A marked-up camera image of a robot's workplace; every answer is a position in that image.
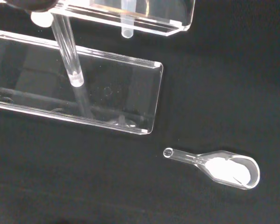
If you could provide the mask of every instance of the clear plastic scoop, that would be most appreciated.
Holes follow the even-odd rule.
[[[227,151],[190,154],[166,148],[164,157],[198,167],[213,181],[240,189],[252,189],[260,180],[260,170],[254,159]]]

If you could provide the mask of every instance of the clear acrylic stand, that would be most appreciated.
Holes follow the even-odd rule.
[[[133,30],[163,36],[187,31],[194,6],[195,0],[59,0],[49,11],[119,26],[122,35],[130,38]]]
[[[0,31],[0,108],[151,133],[162,64],[76,48],[69,18],[120,26],[125,38],[134,30],[169,36],[189,29],[194,4],[195,0],[59,0],[48,11],[57,42]]]

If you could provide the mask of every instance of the clear acrylic rod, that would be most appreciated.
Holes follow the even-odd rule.
[[[82,69],[76,49],[74,35],[70,26],[70,19],[64,15],[53,14],[52,30],[60,48],[61,57],[74,87],[80,87],[84,83]]]

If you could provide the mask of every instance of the acrylic block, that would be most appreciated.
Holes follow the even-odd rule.
[[[163,66],[77,46],[84,84],[70,84],[55,41],[0,30],[0,108],[149,134]]]

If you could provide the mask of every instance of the black background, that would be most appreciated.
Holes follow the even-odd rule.
[[[279,0],[197,0],[190,30],[170,37],[72,27],[78,45],[164,64],[154,130],[0,111],[0,223],[280,223]],[[53,39],[18,13],[0,13],[0,28]],[[217,184],[164,159],[166,147],[252,156],[260,183]]]

